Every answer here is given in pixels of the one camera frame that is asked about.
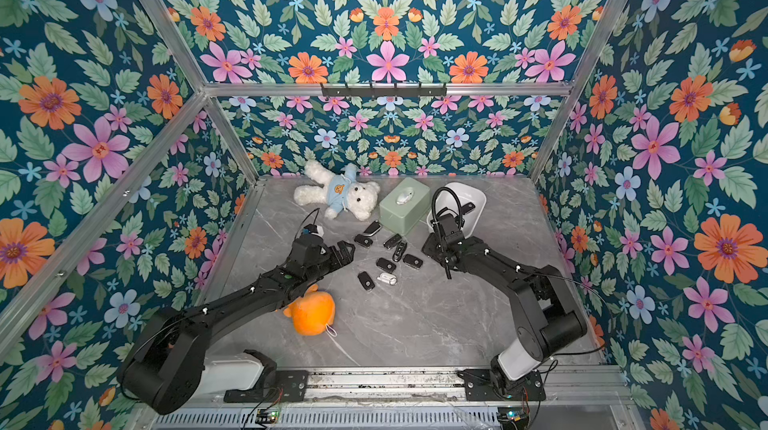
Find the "white storage box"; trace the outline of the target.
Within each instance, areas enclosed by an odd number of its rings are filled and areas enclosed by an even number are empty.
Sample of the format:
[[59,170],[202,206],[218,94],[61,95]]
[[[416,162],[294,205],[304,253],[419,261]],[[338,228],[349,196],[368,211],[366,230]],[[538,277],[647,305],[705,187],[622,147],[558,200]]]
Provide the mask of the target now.
[[473,235],[487,203],[487,197],[481,190],[455,181],[445,185],[445,190],[436,190],[432,197],[434,204],[426,219],[429,229],[432,229],[436,214],[448,214],[457,220],[465,236]]

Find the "black VW key front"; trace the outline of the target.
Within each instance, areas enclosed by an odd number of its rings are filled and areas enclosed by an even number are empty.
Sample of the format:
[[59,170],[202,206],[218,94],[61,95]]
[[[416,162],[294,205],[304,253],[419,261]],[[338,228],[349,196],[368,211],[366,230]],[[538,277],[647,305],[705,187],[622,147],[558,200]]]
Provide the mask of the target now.
[[367,272],[362,271],[358,273],[357,279],[365,291],[372,291],[375,288],[374,280]]

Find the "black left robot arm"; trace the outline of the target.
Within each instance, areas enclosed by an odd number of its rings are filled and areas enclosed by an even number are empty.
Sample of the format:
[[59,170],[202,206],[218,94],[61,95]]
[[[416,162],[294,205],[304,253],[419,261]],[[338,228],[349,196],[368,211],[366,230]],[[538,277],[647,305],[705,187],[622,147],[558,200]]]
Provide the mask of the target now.
[[260,274],[244,288],[211,302],[176,310],[156,311],[139,335],[117,373],[123,391],[160,415],[180,409],[213,383],[224,391],[252,388],[263,372],[258,356],[248,355],[233,370],[206,358],[211,345],[250,321],[288,307],[326,275],[354,261],[355,245],[328,245],[315,233],[292,242],[286,260]]

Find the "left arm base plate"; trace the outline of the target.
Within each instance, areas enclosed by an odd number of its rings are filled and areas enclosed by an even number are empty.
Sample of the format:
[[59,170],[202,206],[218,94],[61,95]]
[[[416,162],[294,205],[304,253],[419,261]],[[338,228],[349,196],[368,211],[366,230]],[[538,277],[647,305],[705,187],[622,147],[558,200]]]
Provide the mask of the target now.
[[225,403],[275,402],[282,397],[282,403],[304,400],[308,388],[309,372],[306,370],[271,370],[262,375],[248,390],[228,390]]

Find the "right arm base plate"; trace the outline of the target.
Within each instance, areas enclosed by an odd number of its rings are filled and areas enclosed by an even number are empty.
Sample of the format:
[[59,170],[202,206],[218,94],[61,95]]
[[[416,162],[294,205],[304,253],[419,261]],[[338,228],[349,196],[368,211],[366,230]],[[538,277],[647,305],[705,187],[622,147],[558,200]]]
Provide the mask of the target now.
[[456,375],[463,382],[468,401],[525,401],[540,402],[546,399],[542,375],[530,372],[512,381],[495,369],[463,369]]

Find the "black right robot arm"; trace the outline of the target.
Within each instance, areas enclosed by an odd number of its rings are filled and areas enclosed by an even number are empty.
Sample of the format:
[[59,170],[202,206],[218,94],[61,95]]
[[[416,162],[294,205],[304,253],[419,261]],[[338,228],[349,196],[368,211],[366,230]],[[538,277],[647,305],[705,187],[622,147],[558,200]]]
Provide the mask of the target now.
[[422,252],[448,276],[467,273],[484,280],[509,300],[515,338],[491,361],[491,383],[509,394],[544,361],[588,333],[588,322],[561,272],[549,265],[523,265],[466,237],[448,214],[431,223]]

